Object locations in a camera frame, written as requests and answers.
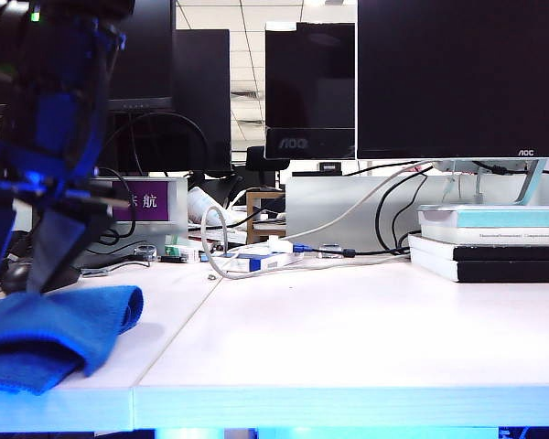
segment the aoc logo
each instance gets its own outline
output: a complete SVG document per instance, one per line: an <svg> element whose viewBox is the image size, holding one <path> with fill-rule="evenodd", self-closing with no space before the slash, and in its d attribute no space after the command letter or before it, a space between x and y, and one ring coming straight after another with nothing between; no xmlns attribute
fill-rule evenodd
<svg viewBox="0 0 549 439"><path fill-rule="evenodd" d="M303 137L286 137L278 144L278 149L308 149L309 141Z"/></svg>

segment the black monitor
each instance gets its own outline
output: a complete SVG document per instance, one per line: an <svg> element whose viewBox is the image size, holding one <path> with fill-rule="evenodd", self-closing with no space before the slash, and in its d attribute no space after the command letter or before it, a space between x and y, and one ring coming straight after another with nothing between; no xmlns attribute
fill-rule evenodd
<svg viewBox="0 0 549 439"><path fill-rule="evenodd" d="M111 111L172 108L175 15L175 0L136 0L132 16L118 24L126 43L110 83Z"/></svg>
<svg viewBox="0 0 549 439"><path fill-rule="evenodd" d="M267 158L354 158L355 27L266 31Z"/></svg>
<svg viewBox="0 0 549 439"><path fill-rule="evenodd" d="M196 124L208 144L190 124L160 113L118 135L101 166L127 173L231 170L230 32L178 30L174 39L172 112ZM110 134L145 113L113 114Z"/></svg>
<svg viewBox="0 0 549 439"><path fill-rule="evenodd" d="M549 0L358 6L358 158L549 156Z"/></svg>

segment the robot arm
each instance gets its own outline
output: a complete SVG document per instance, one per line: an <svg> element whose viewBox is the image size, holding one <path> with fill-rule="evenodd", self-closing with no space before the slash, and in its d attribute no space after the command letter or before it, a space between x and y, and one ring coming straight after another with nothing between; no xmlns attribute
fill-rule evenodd
<svg viewBox="0 0 549 439"><path fill-rule="evenodd" d="M27 289L46 291L112 222L87 185L105 133L108 81L135 0L0 0L0 257L20 198L38 208Z"/></svg>

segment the ceiling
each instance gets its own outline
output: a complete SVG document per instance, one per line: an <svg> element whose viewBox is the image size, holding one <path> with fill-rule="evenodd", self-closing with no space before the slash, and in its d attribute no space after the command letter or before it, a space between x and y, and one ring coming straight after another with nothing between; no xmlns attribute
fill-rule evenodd
<svg viewBox="0 0 549 439"><path fill-rule="evenodd" d="M355 0L178 0L179 29L229 29L233 152L264 144L267 22L354 23ZM238 96L253 92L255 97Z"/></svg>

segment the black book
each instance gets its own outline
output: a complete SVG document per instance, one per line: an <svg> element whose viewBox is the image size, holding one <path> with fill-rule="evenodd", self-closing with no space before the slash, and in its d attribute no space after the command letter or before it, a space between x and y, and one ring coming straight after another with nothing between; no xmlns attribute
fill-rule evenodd
<svg viewBox="0 0 549 439"><path fill-rule="evenodd" d="M549 261L549 245L453 244L410 235L409 246L450 261Z"/></svg>

